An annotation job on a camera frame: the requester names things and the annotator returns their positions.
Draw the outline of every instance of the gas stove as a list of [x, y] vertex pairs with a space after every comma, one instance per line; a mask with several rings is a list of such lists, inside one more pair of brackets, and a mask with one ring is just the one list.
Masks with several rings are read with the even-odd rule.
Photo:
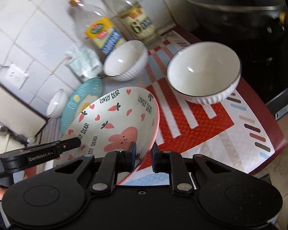
[[[218, 41], [202, 28], [192, 32], [202, 41]], [[242, 63], [242, 77], [265, 103], [275, 120], [288, 113], [288, 30], [278, 40], [220, 42]]]

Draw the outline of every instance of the human hand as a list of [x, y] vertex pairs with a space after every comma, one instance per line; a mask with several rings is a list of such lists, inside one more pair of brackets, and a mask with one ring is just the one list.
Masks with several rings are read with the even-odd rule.
[[0, 187], [0, 200], [2, 200], [4, 193], [6, 192], [7, 188]]

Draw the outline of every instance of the electrical outlet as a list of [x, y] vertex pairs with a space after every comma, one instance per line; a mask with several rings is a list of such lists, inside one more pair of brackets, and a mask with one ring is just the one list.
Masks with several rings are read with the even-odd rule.
[[11, 64], [10, 68], [8, 68], [7, 73], [5, 75], [5, 79], [13, 84], [15, 87], [20, 89], [23, 83], [26, 81], [28, 74], [17, 67], [14, 63]]

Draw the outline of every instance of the pink bunny bowl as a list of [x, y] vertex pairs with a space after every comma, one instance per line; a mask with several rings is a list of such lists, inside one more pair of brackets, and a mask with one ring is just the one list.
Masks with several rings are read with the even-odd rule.
[[[93, 154], [104, 157], [113, 150], [127, 150], [137, 144], [135, 170], [143, 163], [157, 136], [159, 107], [156, 98], [146, 89], [124, 87], [110, 92], [84, 109], [68, 127], [62, 140], [81, 139], [81, 146], [64, 152], [53, 161], [53, 167], [73, 158]], [[118, 175], [122, 184], [132, 173]]]

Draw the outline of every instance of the yellow bottle cap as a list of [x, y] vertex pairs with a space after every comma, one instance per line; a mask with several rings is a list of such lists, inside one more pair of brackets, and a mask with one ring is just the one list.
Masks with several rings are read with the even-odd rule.
[[71, 6], [76, 6], [77, 3], [81, 2], [81, 1], [82, 1], [82, 0], [69, 0], [69, 4], [70, 4]]
[[286, 16], [286, 13], [285, 13], [285, 12], [281, 12], [281, 13], [280, 13], [280, 23], [281, 23], [281, 24], [284, 24], [284, 23], [285, 23], [285, 16]]

